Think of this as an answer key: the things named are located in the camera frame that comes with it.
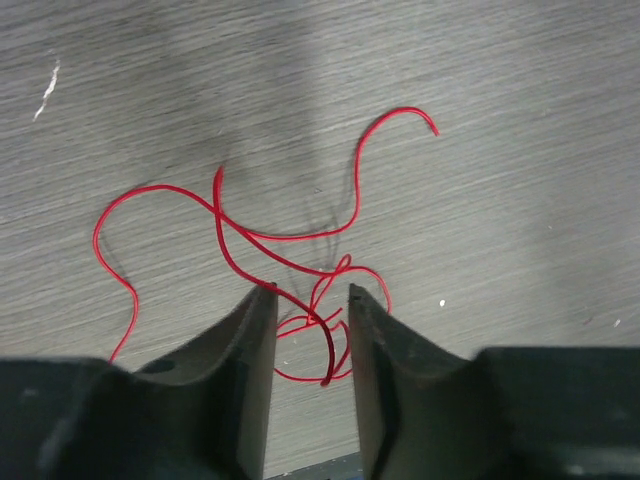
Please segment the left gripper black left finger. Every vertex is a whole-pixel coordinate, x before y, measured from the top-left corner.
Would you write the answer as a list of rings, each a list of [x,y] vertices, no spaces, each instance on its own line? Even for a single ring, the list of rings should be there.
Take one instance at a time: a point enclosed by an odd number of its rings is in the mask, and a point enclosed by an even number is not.
[[[278,300],[252,289],[136,371],[89,357],[1,361],[5,479],[259,479]]]

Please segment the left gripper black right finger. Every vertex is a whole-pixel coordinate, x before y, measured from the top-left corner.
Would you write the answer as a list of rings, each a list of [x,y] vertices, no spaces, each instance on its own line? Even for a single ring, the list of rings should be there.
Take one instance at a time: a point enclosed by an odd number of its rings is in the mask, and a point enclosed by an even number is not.
[[[349,289],[368,479],[635,479],[635,347],[491,347],[453,355]]]

